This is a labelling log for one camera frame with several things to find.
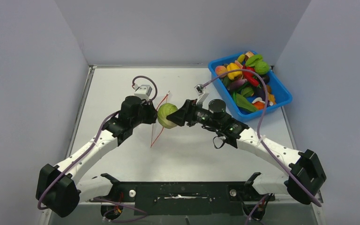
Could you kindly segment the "green toy cabbage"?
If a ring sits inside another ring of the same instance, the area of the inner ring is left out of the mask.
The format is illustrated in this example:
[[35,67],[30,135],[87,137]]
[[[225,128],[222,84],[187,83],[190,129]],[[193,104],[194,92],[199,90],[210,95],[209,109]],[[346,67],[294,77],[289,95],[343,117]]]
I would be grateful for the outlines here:
[[176,127],[177,125],[175,125],[174,123],[167,120],[166,117],[167,117],[167,115],[169,115],[177,110],[178,110],[178,108],[174,104],[171,104],[171,103],[162,104],[157,111],[157,120],[158,120],[159,124],[163,128],[166,128],[166,129],[171,129],[171,128]]

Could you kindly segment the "red toy chili pepper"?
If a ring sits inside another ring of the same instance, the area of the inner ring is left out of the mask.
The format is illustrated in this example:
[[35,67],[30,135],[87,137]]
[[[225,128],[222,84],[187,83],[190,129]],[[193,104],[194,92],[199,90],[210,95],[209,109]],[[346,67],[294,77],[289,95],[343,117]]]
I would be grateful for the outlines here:
[[[255,69],[252,68],[252,67],[243,66],[243,69],[255,72]],[[253,73],[248,72],[248,71],[243,71],[242,73],[243,73],[243,78],[246,79],[252,86],[254,86],[254,87],[259,87],[260,86],[259,81],[256,78],[254,78]]]

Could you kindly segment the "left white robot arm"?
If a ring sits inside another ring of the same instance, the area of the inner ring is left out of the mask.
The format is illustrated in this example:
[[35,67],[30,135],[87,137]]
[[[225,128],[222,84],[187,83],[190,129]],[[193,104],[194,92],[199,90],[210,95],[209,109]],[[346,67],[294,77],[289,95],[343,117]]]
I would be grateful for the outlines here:
[[78,151],[56,165],[46,164],[39,172],[36,190],[37,208],[51,209],[66,217],[81,202],[106,196],[113,187],[104,176],[80,181],[104,155],[119,147],[140,124],[154,124],[157,111],[151,100],[127,96],[119,111],[108,115],[97,133]]

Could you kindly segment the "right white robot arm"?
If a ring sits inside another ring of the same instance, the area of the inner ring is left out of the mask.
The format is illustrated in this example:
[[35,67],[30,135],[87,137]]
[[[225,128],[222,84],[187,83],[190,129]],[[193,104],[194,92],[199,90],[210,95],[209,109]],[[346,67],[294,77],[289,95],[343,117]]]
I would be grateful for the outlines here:
[[225,144],[252,153],[282,172],[278,176],[253,173],[245,182],[247,198],[257,200],[265,194],[285,194],[302,204],[322,205],[316,195],[326,175],[317,154],[311,150],[294,150],[263,137],[228,114],[223,100],[212,100],[208,109],[194,100],[186,100],[166,118],[181,127],[199,123],[222,137]]

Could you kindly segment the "toy peach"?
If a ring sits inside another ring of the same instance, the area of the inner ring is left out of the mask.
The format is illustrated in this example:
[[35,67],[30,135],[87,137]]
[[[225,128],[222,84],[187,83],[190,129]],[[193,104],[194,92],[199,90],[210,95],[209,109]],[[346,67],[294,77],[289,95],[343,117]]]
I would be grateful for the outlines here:
[[226,76],[227,72],[228,72],[228,70],[227,70],[227,68],[225,66],[217,66],[215,68],[215,73],[218,76],[218,78]]

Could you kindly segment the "yellow toy bell pepper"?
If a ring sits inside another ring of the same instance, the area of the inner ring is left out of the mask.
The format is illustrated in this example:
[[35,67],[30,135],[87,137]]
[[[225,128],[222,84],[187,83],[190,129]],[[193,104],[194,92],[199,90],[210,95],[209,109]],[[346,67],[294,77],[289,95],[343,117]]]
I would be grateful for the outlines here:
[[243,73],[241,71],[241,67],[239,67],[236,63],[230,63],[227,65],[226,67],[227,69],[227,77],[234,81],[234,80],[237,80],[237,79],[240,79],[242,76],[243,76]]

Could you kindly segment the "green toy leaf vegetable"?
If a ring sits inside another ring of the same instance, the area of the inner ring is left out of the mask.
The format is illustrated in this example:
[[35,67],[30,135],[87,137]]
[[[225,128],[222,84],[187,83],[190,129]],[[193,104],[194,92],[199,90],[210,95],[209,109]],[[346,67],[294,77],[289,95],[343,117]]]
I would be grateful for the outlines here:
[[256,54],[246,60],[245,66],[246,67],[255,67],[256,64],[260,61],[263,61],[263,56],[260,54]]

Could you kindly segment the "green toy lettuce ball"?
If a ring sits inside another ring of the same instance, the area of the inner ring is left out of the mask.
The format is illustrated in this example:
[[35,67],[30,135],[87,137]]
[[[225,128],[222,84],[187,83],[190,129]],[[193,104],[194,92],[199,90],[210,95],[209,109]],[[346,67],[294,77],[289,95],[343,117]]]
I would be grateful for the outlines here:
[[271,67],[265,61],[258,61],[254,66],[254,70],[259,75],[265,75],[271,70]]

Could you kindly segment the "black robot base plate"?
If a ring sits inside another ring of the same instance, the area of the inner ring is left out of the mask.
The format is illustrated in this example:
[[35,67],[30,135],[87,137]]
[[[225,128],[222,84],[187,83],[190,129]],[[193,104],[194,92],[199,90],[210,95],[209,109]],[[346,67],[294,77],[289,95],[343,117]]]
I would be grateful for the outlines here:
[[114,183],[107,200],[134,203],[149,216],[242,216],[242,202],[262,198],[246,181],[230,182],[127,182]]

